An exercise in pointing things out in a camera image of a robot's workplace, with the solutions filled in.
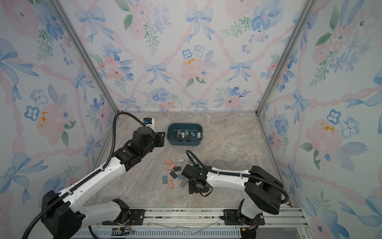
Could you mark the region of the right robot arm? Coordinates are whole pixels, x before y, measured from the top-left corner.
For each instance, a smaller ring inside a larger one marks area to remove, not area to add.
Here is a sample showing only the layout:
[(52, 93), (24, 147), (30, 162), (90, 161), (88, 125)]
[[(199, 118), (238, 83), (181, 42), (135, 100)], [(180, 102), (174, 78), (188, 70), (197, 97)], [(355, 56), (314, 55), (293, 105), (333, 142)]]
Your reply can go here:
[(278, 215), (280, 205), (288, 202), (282, 182), (259, 166), (250, 170), (230, 171), (211, 166), (187, 165), (182, 175), (188, 179), (189, 192), (203, 194), (214, 188), (235, 189), (246, 193), (237, 210), (224, 210), (220, 218), (226, 225), (248, 225), (257, 227), (262, 224), (263, 213)]

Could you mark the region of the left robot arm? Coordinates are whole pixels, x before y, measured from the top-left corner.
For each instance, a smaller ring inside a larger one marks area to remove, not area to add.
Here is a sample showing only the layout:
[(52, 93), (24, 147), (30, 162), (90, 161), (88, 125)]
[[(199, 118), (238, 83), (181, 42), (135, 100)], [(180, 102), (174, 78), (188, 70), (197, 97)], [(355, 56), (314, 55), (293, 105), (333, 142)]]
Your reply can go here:
[(69, 239), (78, 230), (101, 222), (126, 224), (131, 213), (121, 199), (93, 206), (85, 203), (116, 177), (141, 162), (156, 147), (163, 147), (165, 132), (139, 127), (132, 140), (112, 153), (108, 163), (100, 166), (76, 184), (55, 193), (49, 191), (42, 199), (41, 221), (55, 239)]

